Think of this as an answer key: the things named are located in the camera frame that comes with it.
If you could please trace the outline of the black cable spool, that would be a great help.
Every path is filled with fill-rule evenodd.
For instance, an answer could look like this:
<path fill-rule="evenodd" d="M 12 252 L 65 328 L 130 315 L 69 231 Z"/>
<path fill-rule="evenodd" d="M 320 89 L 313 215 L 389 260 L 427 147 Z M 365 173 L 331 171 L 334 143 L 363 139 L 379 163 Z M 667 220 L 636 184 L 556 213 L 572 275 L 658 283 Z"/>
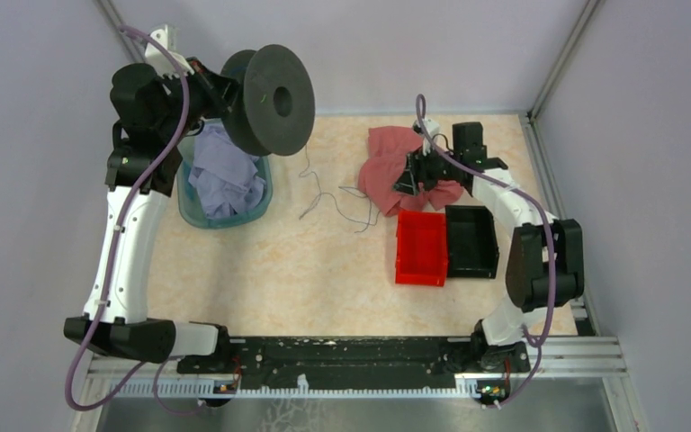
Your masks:
<path fill-rule="evenodd" d="M 220 72 L 239 84 L 231 113 L 222 123 L 247 154 L 291 156 L 310 139 L 315 95 L 307 69 L 289 48 L 270 44 L 230 56 Z"/>

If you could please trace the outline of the red plastic bin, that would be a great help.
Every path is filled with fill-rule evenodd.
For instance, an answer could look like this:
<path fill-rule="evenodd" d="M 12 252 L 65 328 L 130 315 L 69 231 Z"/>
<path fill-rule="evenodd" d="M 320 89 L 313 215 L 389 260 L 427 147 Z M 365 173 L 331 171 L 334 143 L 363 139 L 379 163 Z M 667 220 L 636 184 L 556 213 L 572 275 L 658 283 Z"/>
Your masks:
<path fill-rule="evenodd" d="M 445 215 L 402 210 L 396 238 L 395 283 L 443 287 L 448 270 Z"/>

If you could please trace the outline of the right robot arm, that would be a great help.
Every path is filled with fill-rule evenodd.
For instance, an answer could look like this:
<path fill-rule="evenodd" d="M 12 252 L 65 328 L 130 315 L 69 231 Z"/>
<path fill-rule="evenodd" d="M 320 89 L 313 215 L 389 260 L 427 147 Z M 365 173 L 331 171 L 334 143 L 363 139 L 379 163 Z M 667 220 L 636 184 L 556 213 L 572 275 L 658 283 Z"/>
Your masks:
<path fill-rule="evenodd" d="M 583 295 L 582 228 L 576 220 L 559 219 L 546 211 L 521 188 L 501 158 L 489 156 L 481 123 L 455 123 L 451 148 L 436 144 L 435 121 L 419 118 L 412 129 L 423 143 L 408 153 L 395 189 L 419 194 L 443 181 L 455 182 L 509 230 L 507 295 L 479 321 L 474 333 L 482 339 L 471 345 L 474 365 L 493 371 L 506 358 L 505 346 L 520 341 L 543 345 L 556 309 Z"/>

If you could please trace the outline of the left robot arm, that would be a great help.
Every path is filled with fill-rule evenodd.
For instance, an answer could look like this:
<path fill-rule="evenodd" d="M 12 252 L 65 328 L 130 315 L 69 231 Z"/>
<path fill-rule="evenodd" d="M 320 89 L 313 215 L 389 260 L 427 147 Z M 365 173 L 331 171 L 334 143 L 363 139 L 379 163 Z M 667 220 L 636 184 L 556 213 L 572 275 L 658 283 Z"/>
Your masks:
<path fill-rule="evenodd" d="M 214 373 L 227 370 L 234 349 L 225 327 L 148 315 L 148 274 L 160 220 L 182 163 L 177 144 L 204 119 L 232 112 L 241 85 L 195 58 L 196 69 L 161 77 L 136 63 L 112 77 L 110 99 L 119 119 L 107 160 L 107 222 L 103 254 L 82 314 L 68 318 L 67 339 L 92 351 L 145 363 L 198 356 Z"/>

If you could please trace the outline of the black plastic bin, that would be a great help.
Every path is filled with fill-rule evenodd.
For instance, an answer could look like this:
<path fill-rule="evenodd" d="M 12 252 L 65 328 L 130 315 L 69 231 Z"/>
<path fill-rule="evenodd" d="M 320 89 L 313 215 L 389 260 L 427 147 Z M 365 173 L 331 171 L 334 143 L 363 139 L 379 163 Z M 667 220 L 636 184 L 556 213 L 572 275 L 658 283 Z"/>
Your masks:
<path fill-rule="evenodd" d="M 448 278 L 497 277 L 499 248 L 492 213 L 484 206 L 444 208 Z"/>

